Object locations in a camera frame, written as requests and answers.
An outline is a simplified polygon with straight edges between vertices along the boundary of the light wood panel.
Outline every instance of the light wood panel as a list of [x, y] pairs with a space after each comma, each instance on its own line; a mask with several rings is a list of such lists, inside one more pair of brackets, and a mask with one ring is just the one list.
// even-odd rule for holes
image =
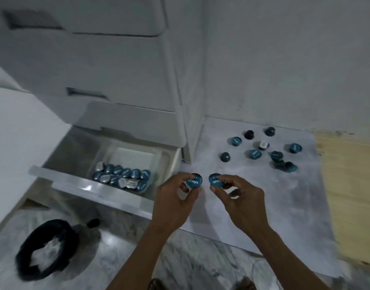
[[370, 266], [370, 145], [317, 136], [341, 258]]

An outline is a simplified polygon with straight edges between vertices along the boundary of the person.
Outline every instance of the person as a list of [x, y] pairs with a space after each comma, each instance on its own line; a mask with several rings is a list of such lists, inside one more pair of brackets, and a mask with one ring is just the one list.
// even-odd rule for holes
[[[200, 187], [188, 190], [184, 181], [194, 175], [173, 175], [157, 188], [152, 219], [139, 244], [120, 269], [107, 290], [164, 290], [158, 279], [151, 280], [158, 256], [169, 236], [187, 220]], [[327, 285], [307, 268], [283, 243], [270, 227], [265, 211], [264, 191], [236, 175], [221, 175], [225, 190], [211, 186], [210, 190], [222, 201], [233, 224], [241, 229], [259, 248], [284, 290], [322, 290]], [[177, 190], [187, 193], [181, 200]], [[238, 289], [255, 290], [255, 285], [244, 278]]]

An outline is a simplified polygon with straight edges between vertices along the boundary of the person's right hand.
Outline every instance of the person's right hand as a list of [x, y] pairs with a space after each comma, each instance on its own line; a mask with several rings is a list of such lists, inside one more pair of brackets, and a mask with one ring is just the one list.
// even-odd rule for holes
[[264, 204], [264, 191], [236, 175], [221, 175], [220, 181], [226, 183], [224, 189], [232, 186], [234, 191], [227, 194], [221, 187], [211, 186], [211, 191], [222, 201], [233, 224], [251, 239], [269, 229]]

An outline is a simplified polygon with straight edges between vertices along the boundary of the drawer handle slot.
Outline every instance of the drawer handle slot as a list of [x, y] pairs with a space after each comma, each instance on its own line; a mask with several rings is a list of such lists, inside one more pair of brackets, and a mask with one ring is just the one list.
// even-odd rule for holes
[[100, 100], [104, 100], [109, 102], [110, 100], [101, 92], [88, 92], [86, 90], [80, 90], [77, 88], [67, 87], [66, 88], [67, 94], [70, 97], [92, 97], [92, 98], [99, 98]]
[[57, 29], [63, 27], [47, 12], [36, 10], [4, 10], [9, 29]]

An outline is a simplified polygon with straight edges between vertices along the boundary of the plastic container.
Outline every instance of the plastic container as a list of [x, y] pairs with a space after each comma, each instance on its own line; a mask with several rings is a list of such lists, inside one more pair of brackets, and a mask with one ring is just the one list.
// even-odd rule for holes
[[153, 182], [161, 156], [162, 151], [151, 146], [136, 145], [120, 140], [108, 139], [103, 142], [97, 152], [87, 172], [87, 179], [92, 179], [92, 175], [95, 174], [96, 163], [100, 161], [104, 162], [106, 165], [122, 165], [123, 167], [130, 167], [131, 169], [139, 169], [141, 171], [146, 169], [151, 172], [151, 176], [143, 191], [137, 192], [136, 190], [123, 188], [123, 190], [140, 195], [143, 194]]

